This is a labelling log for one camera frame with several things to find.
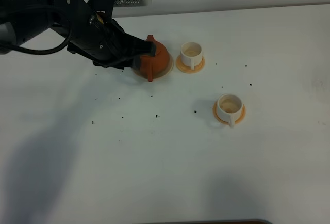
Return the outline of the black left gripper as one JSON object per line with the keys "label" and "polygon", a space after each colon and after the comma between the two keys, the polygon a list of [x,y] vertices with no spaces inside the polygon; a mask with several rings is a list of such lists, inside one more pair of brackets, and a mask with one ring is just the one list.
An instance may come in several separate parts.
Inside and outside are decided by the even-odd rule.
{"label": "black left gripper", "polygon": [[115,20],[102,23],[91,10],[68,10],[73,25],[67,50],[96,66],[116,69],[138,68],[140,55],[154,56],[156,45],[124,32]]}

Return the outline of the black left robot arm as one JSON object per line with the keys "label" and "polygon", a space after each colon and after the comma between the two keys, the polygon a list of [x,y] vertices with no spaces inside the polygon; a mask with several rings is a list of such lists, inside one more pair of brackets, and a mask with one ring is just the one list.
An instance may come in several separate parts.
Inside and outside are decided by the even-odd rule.
{"label": "black left robot arm", "polygon": [[[112,18],[115,0],[1,0],[1,53],[50,55],[62,49],[104,68],[140,65],[153,56],[155,45],[127,34]],[[23,44],[51,29],[64,41],[51,49],[32,50]]]}

